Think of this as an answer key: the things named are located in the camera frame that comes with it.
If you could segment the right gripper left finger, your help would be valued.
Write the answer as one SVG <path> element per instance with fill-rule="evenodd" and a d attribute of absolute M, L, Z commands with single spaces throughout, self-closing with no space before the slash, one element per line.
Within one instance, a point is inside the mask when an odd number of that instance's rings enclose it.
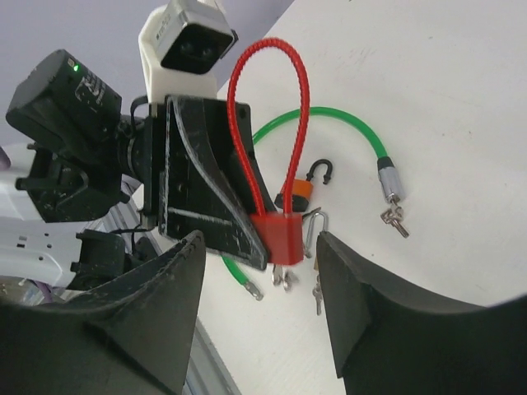
<path fill-rule="evenodd" d="M 4 394 L 179 394 L 206 261 L 204 236 L 179 243 L 65 303 L 1 303 Z"/>

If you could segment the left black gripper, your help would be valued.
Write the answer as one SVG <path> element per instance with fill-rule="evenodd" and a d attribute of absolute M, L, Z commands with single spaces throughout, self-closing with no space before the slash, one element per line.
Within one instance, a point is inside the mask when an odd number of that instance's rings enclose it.
<path fill-rule="evenodd" d="M 143 185 L 143 227 L 173 241 L 198 230 L 208 252 L 266 269 L 269 251 L 250 219 L 254 199 L 225 101 L 171 95 L 166 112 L 122 116 L 119 166 Z"/>

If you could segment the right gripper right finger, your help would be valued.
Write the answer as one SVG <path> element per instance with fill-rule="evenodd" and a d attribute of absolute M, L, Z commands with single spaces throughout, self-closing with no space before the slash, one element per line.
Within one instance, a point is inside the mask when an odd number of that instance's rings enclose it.
<path fill-rule="evenodd" d="M 349 394 L 523 394 L 526 298 L 426 290 L 324 231 L 316 243 L 337 376 Z"/>

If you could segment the small silver keys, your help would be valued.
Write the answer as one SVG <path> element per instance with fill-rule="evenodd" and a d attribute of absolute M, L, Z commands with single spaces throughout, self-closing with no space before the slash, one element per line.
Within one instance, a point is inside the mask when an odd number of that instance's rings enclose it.
<path fill-rule="evenodd" d="M 275 287 L 281 286 L 286 293 L 291 292 L 299 282 L 298 276 L 284 266 L 274 265 L 272 270 L 272 283 Z"/>
<path fill-rule="evenodd" d="M 312 290 L 312 295 L 315 298 L 316 315 L 320 316 L 322 314 L 323 293 L 321 289 L 321 281 L 319 274 L 316 275 L 315 286 Z"/>

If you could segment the orange black padlock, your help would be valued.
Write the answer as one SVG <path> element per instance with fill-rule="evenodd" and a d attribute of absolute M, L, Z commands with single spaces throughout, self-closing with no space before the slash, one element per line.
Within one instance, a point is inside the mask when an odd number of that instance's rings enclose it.
<path fill-rule="evenodd" d="M 314 187 L 312 179 L 315 177 L 316 169 L 321 165 L 327 166 L 323 184 L 328 184 L 332 178 L 333 163 L 325 158 L 318 159 L 312 164 L 305 179 L 294 179 L 292 186 L 292 210 L 294 212 L 305 212 L 307 210 Z"/>

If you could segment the brass padlock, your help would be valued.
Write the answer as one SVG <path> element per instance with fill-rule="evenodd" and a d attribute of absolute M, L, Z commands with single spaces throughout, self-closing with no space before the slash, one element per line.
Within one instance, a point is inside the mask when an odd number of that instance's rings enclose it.
<path fill-rule="evenodd" d="M 305 258 L 313 259 L 313 270 L 319 273 L 319 264 L 316 255 L 316 240 L 320 233 L 329 228 L 329 216 L 326 212 L 318 210 L 307 216 L 307 233 L 303 242 L 303 254 Z"/>

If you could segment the black-headed key pair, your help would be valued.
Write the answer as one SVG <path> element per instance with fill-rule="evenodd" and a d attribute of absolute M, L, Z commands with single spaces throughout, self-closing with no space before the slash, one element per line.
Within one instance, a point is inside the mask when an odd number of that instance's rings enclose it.
<path fill-rule="evenodd" d="M 321 211 L 321 207 L 316 207 L 315 209 L 313 209 L 313 210 L 311 210 L 311 211 L 308 211 L 308 212 L 304 213 L 304 214 L 301 216 L 302 222 L 305 222 L 308 218 L 310 218 L 310 217 L 313 216 L 315 213 L 320 212 L 320 211 Z"/>

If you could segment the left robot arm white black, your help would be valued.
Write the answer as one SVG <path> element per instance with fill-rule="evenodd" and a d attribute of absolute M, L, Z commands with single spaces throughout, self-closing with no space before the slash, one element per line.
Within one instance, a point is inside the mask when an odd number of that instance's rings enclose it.
<path fill-rule="evenodd" d="M 229 130 L 224 100 L 168 95 L 145 118 L 68 51 L 42 60 L 16 88 L 7 122 L 31 139 L 14 189 L 39 220 L 88 222 L 144 190 L 142 230 L 171 240 L 203 233 L 207 250 L 263 270 L 270 251 Z"/>

